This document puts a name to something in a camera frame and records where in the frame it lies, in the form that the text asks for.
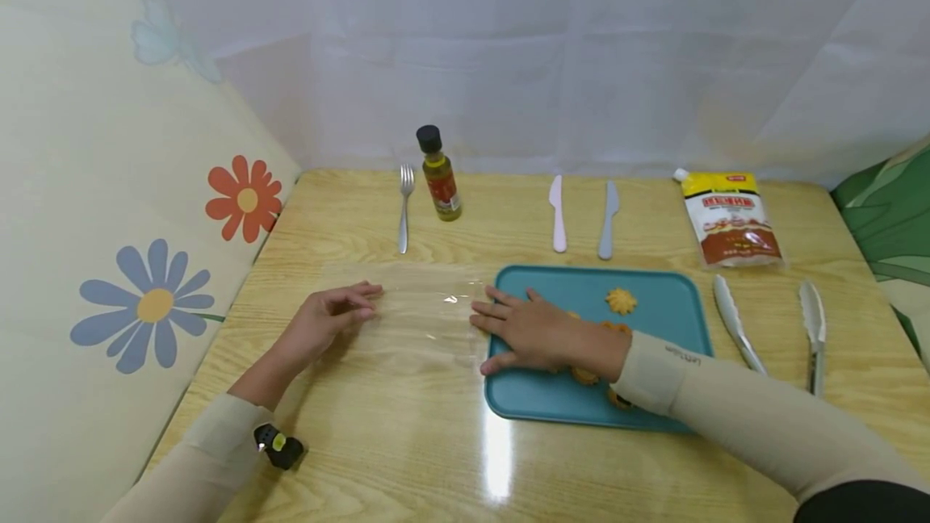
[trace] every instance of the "wrist device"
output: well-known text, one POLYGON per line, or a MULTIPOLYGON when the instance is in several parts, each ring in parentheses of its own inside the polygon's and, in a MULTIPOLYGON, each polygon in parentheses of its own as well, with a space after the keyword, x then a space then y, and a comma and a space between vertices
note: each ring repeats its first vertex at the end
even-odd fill
POLYGON ((261 425, 253 432, 258 452, 264 452, 274 467, 288 470, 304 456, 304 444, 300 440, 288 437, 273 425, 261 425))

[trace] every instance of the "glass bottle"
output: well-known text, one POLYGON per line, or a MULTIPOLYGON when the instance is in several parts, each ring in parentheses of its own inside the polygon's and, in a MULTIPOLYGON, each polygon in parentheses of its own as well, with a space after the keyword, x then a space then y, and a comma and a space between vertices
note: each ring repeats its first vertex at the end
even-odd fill
POLYGON ((439 128, 425 125, 417 130, 420 150, 426 154, 423 161, 423 175, 433 197, 437 215, 444 221, 453 221, 463 214, 463 204, 455 188, 455 176, 452 174, 452 161, 442 153, 442 138, 439 128))

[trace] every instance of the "cookie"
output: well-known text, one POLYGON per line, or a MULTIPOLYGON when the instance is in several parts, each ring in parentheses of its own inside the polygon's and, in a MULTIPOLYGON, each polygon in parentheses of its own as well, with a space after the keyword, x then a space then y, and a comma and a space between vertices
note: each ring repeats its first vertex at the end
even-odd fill
POLYGON ((611 323, 610 321, 601 321, 601 325, 607 329, 613 329, 615 332, 632 333, 629 325, 626 323, 611 323))
POLYGON ((592 374, 592 372, 579 368, 572 368, 572 377, 575 378, 578 383, 583 383, 584 386, 594 386, 595 383, 601 380, 597 377, 597 374, 592 374))
POLYGON ((607 388, 607 400, 610 400, 613 406, 620 409, 631 409, 634 407, 634 405, 630 404, 629 400, 623 399, 617 392, 614 392, 613 388, 607 388))
POLYGON ((605 301, 610 305, 610 310, 620 315, 629 315, 636 309, 636 298, 625 289, 613 289, 607 293, 605 301))

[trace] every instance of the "wall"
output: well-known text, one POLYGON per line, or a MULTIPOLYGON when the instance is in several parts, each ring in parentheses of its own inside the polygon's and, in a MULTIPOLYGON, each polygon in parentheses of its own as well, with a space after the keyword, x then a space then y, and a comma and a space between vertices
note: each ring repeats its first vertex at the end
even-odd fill
POLYGON ((305 167, 835 185, 930 126, 926 0, 178 0, 305 167))
POLYGON ((0 0, 0 513, 132 485, 298 167, 164 0, 0 0))

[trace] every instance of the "bottle label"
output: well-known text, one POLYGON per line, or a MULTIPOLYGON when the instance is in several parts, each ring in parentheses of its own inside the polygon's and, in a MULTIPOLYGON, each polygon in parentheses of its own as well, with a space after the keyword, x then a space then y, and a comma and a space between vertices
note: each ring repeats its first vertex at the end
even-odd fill
POLYGON ((429 193, 433 196, 436 209, 442 212, 454 212, 459 209, 459 193, 455 188, 455 176, 449 174, 445 178, 428 180, 429 193))

